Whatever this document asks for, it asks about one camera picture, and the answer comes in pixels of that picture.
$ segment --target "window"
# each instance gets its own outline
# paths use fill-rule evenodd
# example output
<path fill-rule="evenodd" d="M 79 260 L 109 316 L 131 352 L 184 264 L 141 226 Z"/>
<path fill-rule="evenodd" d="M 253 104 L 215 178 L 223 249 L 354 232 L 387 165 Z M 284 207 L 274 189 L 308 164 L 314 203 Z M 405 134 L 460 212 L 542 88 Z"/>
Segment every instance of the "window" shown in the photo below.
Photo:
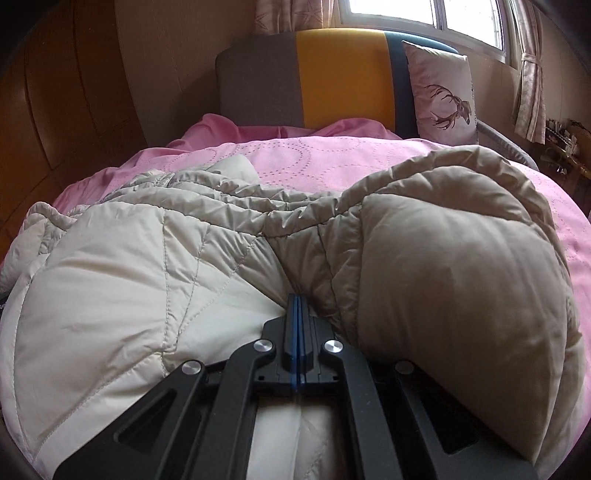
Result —
<path fill-rule="evenodd" d="M 339 0 L 343 26 L 436 38 L 506 61 L 509 0 Z"/>

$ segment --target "beige wall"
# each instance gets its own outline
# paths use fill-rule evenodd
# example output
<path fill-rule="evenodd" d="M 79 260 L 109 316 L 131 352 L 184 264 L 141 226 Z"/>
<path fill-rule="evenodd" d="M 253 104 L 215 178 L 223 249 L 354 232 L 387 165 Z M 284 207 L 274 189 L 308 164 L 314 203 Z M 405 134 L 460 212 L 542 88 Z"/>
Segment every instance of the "beige wall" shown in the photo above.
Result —
<path fill-rule="evenodd" d="M 150 146 L 217 112 L 218 53 L 252 32 L 254 0 L 115 0 L 119 46 Z"/>
<path fill-rule="evenodd" d="M 554 119 L 572 118 L 591 128 L 591 77 L 564 35 L 545 15 L 542 28 L 546 115 Z M 470 60 L 478 118 L 529 150 L 531 144 L 515 135 L 511 124 L 519 72 L 469 48 L 456 48 Z"/>

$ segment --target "window frame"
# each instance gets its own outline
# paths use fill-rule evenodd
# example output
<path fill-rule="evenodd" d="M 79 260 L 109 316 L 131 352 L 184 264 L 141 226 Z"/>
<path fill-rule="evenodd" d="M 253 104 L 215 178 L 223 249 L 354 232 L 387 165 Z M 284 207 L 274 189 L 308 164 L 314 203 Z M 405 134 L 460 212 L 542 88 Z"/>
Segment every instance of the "window frame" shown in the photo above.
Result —
<path fill-rule="evenodd" d="M 444 0 L 433 0 L 434 13 L 438 27 L 404 18 L 385 17 L 383 15 L 354 14 L 351 12 L 349 0 L 338 0 L 335 5 L 339 9 L 336 17 L 337 27 L 379 28 L 432 38 L 451 46 L 471 48 L 477 53 L 492 57 L 500 62 L 513 65 L 514 28 L 511 28 L 509 14 L 512 15 L 510 0 L 496 0 L 501 18 L 501 38 L 503 50 L 488 43 L 470 37 L 464 33 L 448 29 Z"/>

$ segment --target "white puffer jacket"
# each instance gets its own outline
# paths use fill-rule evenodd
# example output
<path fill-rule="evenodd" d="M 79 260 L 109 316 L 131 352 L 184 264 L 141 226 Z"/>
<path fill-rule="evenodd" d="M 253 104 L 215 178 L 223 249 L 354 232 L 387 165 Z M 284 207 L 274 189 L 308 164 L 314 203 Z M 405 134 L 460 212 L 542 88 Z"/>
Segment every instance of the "white puffer jacket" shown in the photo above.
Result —
<path fill-rule="evenodd" d="M 243 158 L 148 173 L 69 216 L 38 203 L 8 290 L 2 412 L 45 478 L 179 363 L 258 338 L 290 292 L 368 356 L 417 363 L 543 478 L 578 419 L 583 344 L 550 208 L 484 148 L 340 197 L 261 187 Z M 249 477 L 343 478 L 338 436 L 330 406 L 265 403 Z"/>

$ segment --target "silver screw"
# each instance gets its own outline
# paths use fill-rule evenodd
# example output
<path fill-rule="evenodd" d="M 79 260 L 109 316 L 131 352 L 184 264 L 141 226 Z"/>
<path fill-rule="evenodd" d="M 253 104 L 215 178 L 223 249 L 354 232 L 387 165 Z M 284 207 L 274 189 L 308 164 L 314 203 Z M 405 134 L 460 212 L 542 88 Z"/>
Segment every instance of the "silver screw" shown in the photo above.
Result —
<path fill-rule="evenodd" d="M 328 340 L 324 343 L 324 350 L 330 353 L 339 353 L 343 349 L 343 344 L 338 340 Z"/>
<path fill-rule="evenodd" d="M 197 375 L 201 371 L 201 364 L 196 360 L 183 363 L 181 370 L 185 375 Z"/>
<path fill-rule="evenodd" d="M 257 352 L 268 352 L 273 348 L 273 342 L 263 338 L 262 340 L 257 340 L 254 347 Z"/>
<path fill-rule="evenodd" d="M 414 372 L 414 365 L 408 360 L 399 361 L 394 368 L 401 375 L 410 375 Z"/>

